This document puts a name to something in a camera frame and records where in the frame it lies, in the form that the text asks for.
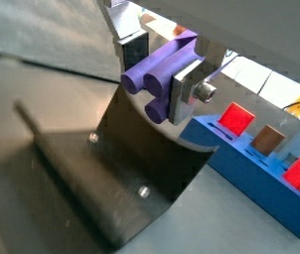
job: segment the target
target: blue wooden base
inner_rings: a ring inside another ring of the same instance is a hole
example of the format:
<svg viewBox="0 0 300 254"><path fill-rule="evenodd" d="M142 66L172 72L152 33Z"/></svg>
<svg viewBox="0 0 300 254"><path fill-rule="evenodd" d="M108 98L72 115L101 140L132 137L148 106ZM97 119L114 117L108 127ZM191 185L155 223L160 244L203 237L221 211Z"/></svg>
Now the blue wooden base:
<svg viewBox="0 0 300 254"><path fill-rule="evenodd" d="M194 117L180 138L202 146L218 146L209 165L300 238L300 191L282 179L285 165L274 153L261 155L251 137L235 137L218 123L219 116Z"/></svg>

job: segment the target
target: bolt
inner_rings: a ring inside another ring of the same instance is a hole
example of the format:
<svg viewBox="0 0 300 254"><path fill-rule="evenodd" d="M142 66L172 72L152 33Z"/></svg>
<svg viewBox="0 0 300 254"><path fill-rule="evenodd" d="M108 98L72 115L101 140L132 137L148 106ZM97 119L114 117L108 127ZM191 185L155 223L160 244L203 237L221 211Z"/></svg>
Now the bolt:
<svg viewBox="0 0 300 254"><path fill-rule="evenodd" d="M215 94L217 88L213 87L206 80L202 80L195 88L194 97L198 98L203 103L209 103Z"/></svg>
<svg viewBox="0 0 300 254"><path fill-rule="evenodd" d="M147 187L140 187L138 194L140 195L140 197L146 198L150 194L150 189Z"/></svg>
<svg viewBox="0 0 300 254"><path fill-rule="evenodd" d="M97 142L97 135L95 133L89 133L88 141L91 143L96 143Z"/></svg>

